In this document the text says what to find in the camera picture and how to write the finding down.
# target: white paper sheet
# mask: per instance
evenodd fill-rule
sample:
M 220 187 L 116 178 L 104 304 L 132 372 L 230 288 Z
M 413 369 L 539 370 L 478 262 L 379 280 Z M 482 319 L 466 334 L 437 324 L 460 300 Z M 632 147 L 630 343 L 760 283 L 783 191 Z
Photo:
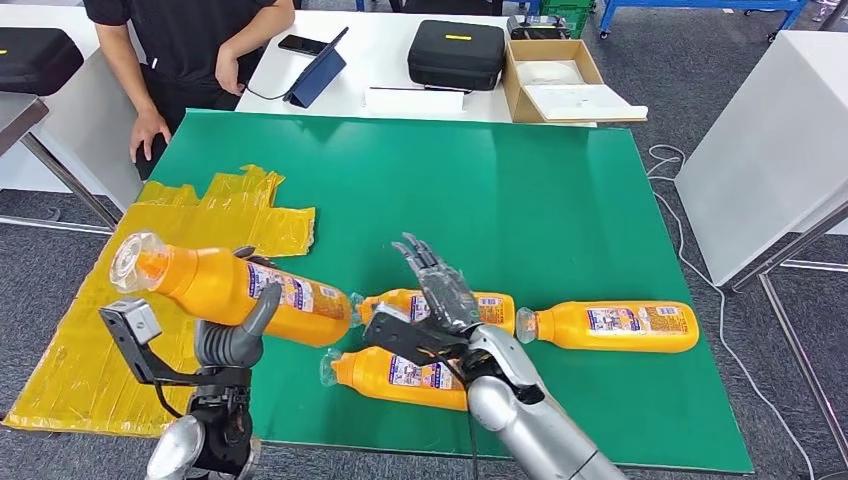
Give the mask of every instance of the white paper sheet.
M 547 120 L 645 120 L 648 107 L 634 107 L 606 85 L 527 85 L 530 100 Z
M 375 113 L 462 113 L 462 92 L 369 88 L 365 108 Z

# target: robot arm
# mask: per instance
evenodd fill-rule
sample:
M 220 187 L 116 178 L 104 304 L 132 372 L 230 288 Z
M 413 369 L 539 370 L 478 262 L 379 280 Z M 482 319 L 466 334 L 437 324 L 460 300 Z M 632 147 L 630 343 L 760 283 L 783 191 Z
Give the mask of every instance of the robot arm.
M 503 373 L 484 374 L 468 383 L 468 410 L 497 435 L 528 477 L 625 479 L 551 396 L 515 338 L 500 328 L 480 325 L 470 340 L 469 350 L 486 352 L 490 357 L 484 361 L 495 362 Z M 474 375 L 473 366 L 469 373 Z
M 100 309 L 136 380 L 154 385 L 163 408 L 178 417 L 159 438 L 146 480 L 182 480 L 192 467 L 205 471 L 197 480 L 250 477 L 260 447 L 250 416 L 250 368 L 262 355 L 261 333 L 281 295 L 280 285 L 266 287 L 239 326 L 199 321 L 194 353 L 201 367 L 194 374 L 174 371 L 150 349 L 161 329 L 144 300 L 119 300 Z M 167 404 L 163 385 L 196 387 L 184 415 Z
M 404 237 L 411 249 L 393 245 L 421 282 L 431 315 L 411 324 L 405 314 L 380 305 L 366 341 L 419 366 L 458 359 L 469 412 L 531 479 L 625 480 L 551 396 L 518 341 L 479 322 L 462 276 L 426 243 Z

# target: gray carpet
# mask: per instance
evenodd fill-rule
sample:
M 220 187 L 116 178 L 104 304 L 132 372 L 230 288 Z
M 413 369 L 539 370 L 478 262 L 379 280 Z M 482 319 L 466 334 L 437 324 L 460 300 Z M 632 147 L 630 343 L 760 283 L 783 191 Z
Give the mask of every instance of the gray carpet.
M 353 0 L 305 0 L 307 8 L 352 10 Z M 388 11 L 387 2 L 366 2 Z M 813 29 L 808 6 L 798 28 Z M 507 4 L 507 13 L 515 4 Z M 671 143 L 691 152 L 767 48 L 766 35 L 780 13 L 720 10 L 620 9 L 612 34 L 597 38 L 590 19 L 584 30 L 607 83 L 634 104 L 650 107 L 649 121 L 631 125 L 637 144 Z M 675 167 L 667 174 L 673 175 Z M 670 185 L 657 190 L 683 214 Z M 0 192 L 0 213 L 46 216 L 60 206 L 67 221 L 94 221 L 69 196 Z M 677 227 L 666 212 L 677 244 Z M 687 228 L 686 256 L 703 265 Z M 0 411 L 8 410 L 49 342 L 103 239 L 89 235 L 0 226 Z M 828 238 L 805 253 L 819 260 L 848 259 L 848 238 Z M 741 371 L 718 341 L 718 295 L 684 269 L 704 334 L 725 383 L 748 445 L 758 479 L 797 479 L 806 472 L 801 456 L 779 423 L 754 395 Z M 785 307 L 843 422 L 848 420 L 848 276 L 782 269 L 773 275 Z M 791 360 L 779 326 L 757 285 L 729 298 L 726 338 L 747 364 L 763 393 L 772 399 L 810 454 L 819 475 L 840 467 L 826 426 Z M 0 429 L 0 479 L 143 478 L 154 442 L 97 435 L 35 435 Z M 441 479 L 471 478 L 470 462 L 436 457 L 367 454 L 341 450 L 264 446 L 259 479 Z M 720 475 L 629 470 L 634 479 L 719 479 Z M 481 478 L 522 478 L 514 463 L 481 462 Z

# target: blue cart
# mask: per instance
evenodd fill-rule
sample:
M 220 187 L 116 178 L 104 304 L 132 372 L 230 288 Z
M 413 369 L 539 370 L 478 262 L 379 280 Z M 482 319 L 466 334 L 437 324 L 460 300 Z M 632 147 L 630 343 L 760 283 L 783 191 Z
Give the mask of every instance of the blue cart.
M 786 17 L 777 30 L 768 36 L 769 43 L 773 42 L 780 30 L 789 28 L 801 14 L 807 0 L 605 0 L 604 15 L 601 17 L 601 38 L 609 36 L 609 24 L 618 7 L 672 7 L 672 8 L 732 8 L 739 9 L 748 15 L 754 10 L 781 10 Z

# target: plastic bottle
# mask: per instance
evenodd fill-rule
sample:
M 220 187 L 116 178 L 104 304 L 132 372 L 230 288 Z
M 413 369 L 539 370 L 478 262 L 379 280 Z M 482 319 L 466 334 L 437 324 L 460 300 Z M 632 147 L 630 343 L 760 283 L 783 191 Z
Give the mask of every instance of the plastic bottle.
M 466 410 L 462 384 L 441 363 L 419 367 L 380 347 L 354 353 L 330 349 L 321 360 L 321 383 L 347 385 L 366 397 Z
M 562 348 L 678 353 L 698 342 L 692 309 L 679 302 L 566 302 L 516 314 L 516 337 Z
M 276 282 L 283 295 L 265 333 L 320 347 L 335 343 L 350 327 L 350 302 L 333 287 L 242 260 L 223 248 L 166 245 L 152 232 L 124 240 L 109 280 L 121 293 L 157 292 L 186 313 L 223 325 L 241 324 L 262 288 Z
M 498 326 L 512 335 L 515 331 L 515 302 L 512 297 L 502 293 L 472 293 L 477 299 L 477 309 L 483 323 Z M 413 322 L 423 320 L 430 313 L 420 290 L 389 290 L 382 295 L 367 298 L 354 293 L 351 301 L 354 304 L 354 325 L 367 324 L 371 320 L 374 307 L 381 303 L 407 313 Z

